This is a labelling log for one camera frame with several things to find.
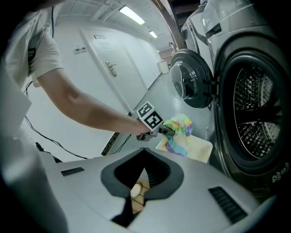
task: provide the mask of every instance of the door handle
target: door handle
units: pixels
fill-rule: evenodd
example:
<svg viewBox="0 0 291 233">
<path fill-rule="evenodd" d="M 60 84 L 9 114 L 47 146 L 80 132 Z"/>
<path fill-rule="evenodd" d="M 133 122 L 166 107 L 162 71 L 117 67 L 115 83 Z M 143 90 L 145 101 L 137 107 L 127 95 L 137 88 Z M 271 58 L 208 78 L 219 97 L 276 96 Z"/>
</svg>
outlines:
<svg viewBox="0 0 291 233">
<path fill-rule="evenodd" d="M 108 66 L 108 68 L 109 68 L 109 70 L 111 71 L 111 73 L 113 74 L 113 76 L 116 77 L 117 74 L 116 74 L 116 72 L 114 71 L 114 68 L 112 67 L 112 66 L 115 66 L 116 63 L 114 63 L 114 64 L 110 64 L 110 61 L 106 61 L 105 63 L 106 63 L 106 65 Z"/>
</svg>

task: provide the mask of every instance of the washing machine door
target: washing machine door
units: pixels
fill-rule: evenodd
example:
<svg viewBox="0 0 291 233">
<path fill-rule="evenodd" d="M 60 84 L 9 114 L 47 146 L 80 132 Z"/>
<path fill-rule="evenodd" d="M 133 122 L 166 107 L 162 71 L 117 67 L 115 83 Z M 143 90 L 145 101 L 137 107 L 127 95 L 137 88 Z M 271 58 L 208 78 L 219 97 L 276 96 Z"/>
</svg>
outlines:
<svg viewBox="0 0 291 233">
<path fill-rule="evenodd" d="M 173 94 L 195 108 L 207 107 L 216 93 L 216 82 L 205 60 L 189 49 L 172 58 L 168 79 Z"/>
</svg>

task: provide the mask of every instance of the white laundry basket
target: white laundry basket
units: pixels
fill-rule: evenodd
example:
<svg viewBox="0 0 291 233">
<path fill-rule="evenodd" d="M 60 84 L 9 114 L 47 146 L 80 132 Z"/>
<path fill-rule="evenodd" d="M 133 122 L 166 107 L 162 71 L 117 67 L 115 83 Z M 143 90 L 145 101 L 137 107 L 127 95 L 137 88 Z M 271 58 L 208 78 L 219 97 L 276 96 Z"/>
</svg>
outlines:
<svg viewBox="0 0 291 233">
<path fill-rule="evenodd" d="M 188 158 L 207 163 L 212 151 L 212 143 L 201 138 L 190 136 L 190 143 L 188 145 Z"/>
</svg>

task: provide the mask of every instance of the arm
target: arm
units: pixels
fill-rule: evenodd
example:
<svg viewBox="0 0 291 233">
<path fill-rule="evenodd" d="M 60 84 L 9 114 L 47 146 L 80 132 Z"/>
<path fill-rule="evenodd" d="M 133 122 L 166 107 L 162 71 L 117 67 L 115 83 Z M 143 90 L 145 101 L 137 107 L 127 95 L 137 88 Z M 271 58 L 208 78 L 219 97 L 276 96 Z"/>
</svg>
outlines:
<svg viewBox="0 0 291 233">
<path fill-rule="evenodd" d="M 63 69 L 55 69 L 40 76 L 38 82 L 54 105 L 67 117 L 83 125 L 140 135 L 149 129 L 141 122 L 123 115 L 94 97 L 77 89 Z"/>
</svg>

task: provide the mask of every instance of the washing machine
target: washing machine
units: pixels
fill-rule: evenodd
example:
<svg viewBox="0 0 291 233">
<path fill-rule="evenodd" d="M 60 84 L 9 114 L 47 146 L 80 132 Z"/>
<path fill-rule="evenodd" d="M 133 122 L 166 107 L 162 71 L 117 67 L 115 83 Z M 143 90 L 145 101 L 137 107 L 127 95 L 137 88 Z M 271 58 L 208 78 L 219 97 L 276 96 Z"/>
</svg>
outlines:
<svg viewBox="0 0 291 233">
<path fill-rule="evenodd" d="M 290 172 L 284 49 L 248 0 L 210 0 L 197 11 L 182 27 L 187 49 L 172 58 L 170 88 L 193 108 L 212 103 L 209 163 L 263 200 L 284 188 Z"/>
</svg>

